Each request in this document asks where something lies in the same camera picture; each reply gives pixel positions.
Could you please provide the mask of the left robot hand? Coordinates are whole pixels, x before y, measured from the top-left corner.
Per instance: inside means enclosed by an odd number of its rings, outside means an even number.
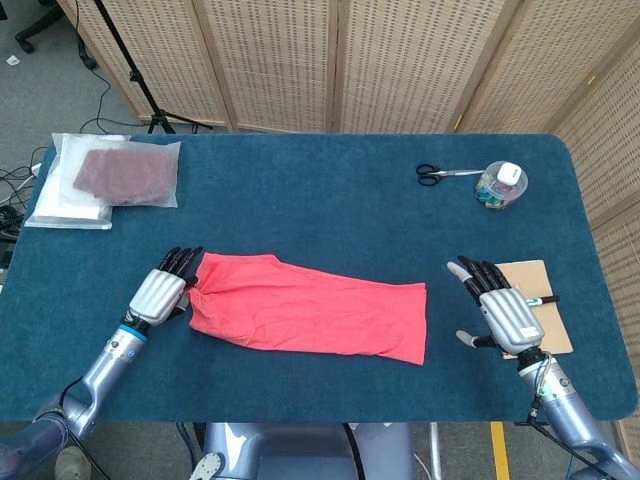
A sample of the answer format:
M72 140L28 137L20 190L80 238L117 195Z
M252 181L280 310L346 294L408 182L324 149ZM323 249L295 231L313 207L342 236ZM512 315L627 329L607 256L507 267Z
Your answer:
M198 282L197 276L189 273L202 253L202 247L170 249L134 294L123 323L144 333L184 313L187 292Z

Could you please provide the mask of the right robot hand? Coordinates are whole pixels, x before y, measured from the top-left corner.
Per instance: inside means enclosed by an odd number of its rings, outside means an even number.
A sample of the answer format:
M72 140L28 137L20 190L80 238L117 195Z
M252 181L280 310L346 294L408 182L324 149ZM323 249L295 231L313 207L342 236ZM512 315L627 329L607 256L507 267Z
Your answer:
M449 261L447 269L464 285L480 309L490 334L475 336L457 330L457 339L471 348L499 347L503 353L518 358L541 357L540 345L545 332L525 297L511 286L495 264L462 255L458 260L461 265Z

